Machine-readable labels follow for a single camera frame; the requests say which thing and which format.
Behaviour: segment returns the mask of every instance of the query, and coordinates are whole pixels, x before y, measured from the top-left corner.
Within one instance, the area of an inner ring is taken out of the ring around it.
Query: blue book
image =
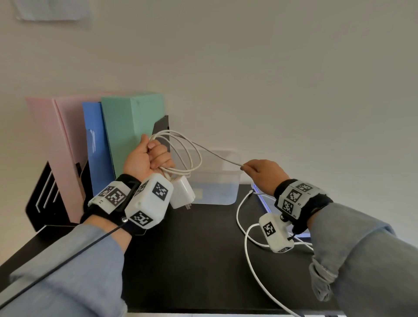
[[[87,153],[93,195],[96,196],[115,180],[112,158],[100,102],[83,102],[84,121],[87,133]]]

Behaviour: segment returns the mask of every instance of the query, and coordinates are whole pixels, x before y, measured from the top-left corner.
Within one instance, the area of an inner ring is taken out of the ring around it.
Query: desk surface
[[[235,213],[250,190],[240,185],[233,205],[193,205],[169,210],[164,221],[135,237],[125,254],[122,298],[130,312],[285,314],[262,291],[244,253],[244,235]],[[240,210],[244,228],[264,213],[256,196]],[[47,226],[0,266],[0,290],[8,275],[72,230]],[[254,228],[251,236],[265,243]],[[341,314],[335,300],[319,302],[311,289],[310,251],[296,246],[275,254],[248,242],[248,253],[261,282],[280,302],[299,314]]]

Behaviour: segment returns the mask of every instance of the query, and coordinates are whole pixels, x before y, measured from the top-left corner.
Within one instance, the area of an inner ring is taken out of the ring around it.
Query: light blue sleeve
[[[98,227],[78,225],[13,272],[0,303],[104,234]],[[119,245],[106,237],[16,298],[0,316],[123,316],[123,261]]]
[[[319,300],[334,295],[347,317],[418,316],[418,249],[388,224],[332,203],[310,232]]]

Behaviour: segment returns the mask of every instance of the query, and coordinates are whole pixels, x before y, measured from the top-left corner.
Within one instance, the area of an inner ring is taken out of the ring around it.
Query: white wall
[[[19,124],[1,130],[0,172],[26,184],[23,203],[16,186],[1,194],[13,212],[44,163],[23,96],[146,89],[165,95],[172,128],[275,160],[418,245],[418,2],[91,5],[91,21],[35,24],[0,2],[1,119]]]

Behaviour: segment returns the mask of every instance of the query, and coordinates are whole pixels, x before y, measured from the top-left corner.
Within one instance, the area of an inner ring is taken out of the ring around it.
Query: pink book
[[[82,102],[98,102],[101,93],[89,96],[26,97],[26,103],[44,135],[44,149],[71,222],[80,223],[86,197],[76,164],[87,163],[87,138]]]

